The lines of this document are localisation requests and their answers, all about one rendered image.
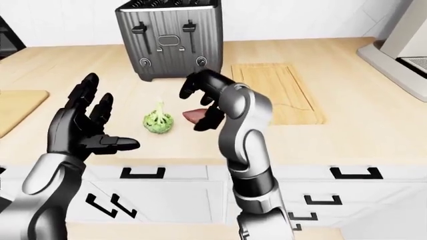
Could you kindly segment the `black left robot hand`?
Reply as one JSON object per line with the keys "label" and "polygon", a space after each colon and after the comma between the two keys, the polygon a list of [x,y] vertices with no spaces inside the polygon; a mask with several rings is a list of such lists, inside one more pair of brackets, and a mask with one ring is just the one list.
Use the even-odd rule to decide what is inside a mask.
{"label": "black left robot hand", "polygon": [[114,137],[104,132],[111,117],[113,95],[106,93],[90,115],[86,109],[97,92],[99,77],[87,75],[68,96],[68,102],[52,119],[47,134],[47,152],[63,153],[85,161],[92,153],[113,155],[140,147],[139,141],[129,137]]}

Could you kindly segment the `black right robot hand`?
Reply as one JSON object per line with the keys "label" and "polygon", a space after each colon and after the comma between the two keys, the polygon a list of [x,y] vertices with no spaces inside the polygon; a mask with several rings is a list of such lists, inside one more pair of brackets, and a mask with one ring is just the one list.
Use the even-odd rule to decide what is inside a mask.
{"label": "black right robot hand", "polygon": [[217,129],[225,117],[225,113],[219,108],[220,97],[226,87],[233,85],[235,81],[210,69],[204,69],[197,73],[191,73],[180,89],[180,99],[187,99],[190,95],[200,90],[205,94],[200,100],[203,106],[213,103],[208,107],[203,118],[195,125],[195,131],[207,131]]}

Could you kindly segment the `reddish brown sweet potato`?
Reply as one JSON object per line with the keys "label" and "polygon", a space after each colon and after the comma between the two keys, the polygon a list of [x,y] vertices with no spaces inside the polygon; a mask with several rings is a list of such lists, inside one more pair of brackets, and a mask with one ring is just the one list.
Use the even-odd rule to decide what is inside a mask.
{"label": "reddish brown sweet potato", "polygon": [[189,111],[184,111],[182,115],[187,121],[195,125],[196,123],[198,123],[198,121],[205,117],[206,111],[207,109],[193,109]]}

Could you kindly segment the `plain light wooden cutting board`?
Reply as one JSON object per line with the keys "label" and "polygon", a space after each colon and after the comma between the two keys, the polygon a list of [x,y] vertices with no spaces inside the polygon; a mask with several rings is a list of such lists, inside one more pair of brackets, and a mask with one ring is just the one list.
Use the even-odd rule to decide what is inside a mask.
{"label": "plain light wooden cutting board", "polygon": [[48,97],[45,90],[0,90],[0,139]]}

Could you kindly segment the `green broccoli floret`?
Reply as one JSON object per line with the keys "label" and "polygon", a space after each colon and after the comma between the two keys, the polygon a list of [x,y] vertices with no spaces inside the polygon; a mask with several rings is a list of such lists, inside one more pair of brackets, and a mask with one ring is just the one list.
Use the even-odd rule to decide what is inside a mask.
{"label": "green broccoli floret", "polygon": [[156,109],[143,118],[143,126],[150,132],[164,134],[171,130],[174,119],[169,113],[163,111],[164,103],[160,101]]}

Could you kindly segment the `grooved wooden cutting board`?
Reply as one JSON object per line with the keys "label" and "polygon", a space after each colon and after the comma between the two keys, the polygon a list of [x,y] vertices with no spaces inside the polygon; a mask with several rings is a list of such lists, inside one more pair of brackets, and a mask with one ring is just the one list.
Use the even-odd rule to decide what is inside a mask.
{"label": "grooved wooden cutting board", "polygon": [[266,95],[273,105],[273,125],[321,125],[322,110],[298,72],[288,63],[244,63],[231,67],[234,81]]}

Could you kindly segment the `grey ribbed metal toaster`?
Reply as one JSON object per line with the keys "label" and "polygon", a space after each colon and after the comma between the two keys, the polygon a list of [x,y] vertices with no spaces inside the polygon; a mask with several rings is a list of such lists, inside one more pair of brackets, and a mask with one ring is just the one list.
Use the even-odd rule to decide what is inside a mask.
{"label": "grey ribbed metal toaster", "polygon": [[129,0],[115,10],[142,81],[182,78],[223,65],[222,0]]}

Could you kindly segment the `black oven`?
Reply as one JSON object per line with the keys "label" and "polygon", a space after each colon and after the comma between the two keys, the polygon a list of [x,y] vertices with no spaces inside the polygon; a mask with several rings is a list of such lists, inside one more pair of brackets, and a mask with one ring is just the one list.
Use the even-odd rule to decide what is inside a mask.
{"label": "black oven", "polygon": [[26,45],[0,16],[0,60],[25,48]]}

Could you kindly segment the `beige coffee machine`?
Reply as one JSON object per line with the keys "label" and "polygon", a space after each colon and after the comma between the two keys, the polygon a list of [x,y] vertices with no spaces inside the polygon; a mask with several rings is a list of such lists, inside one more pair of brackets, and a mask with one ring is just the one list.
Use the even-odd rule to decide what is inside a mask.
{"label": "beige coffee machine", "polygon": [[412,0],[388,38],[359,48],[357,55],[427,103],[427,0]]}

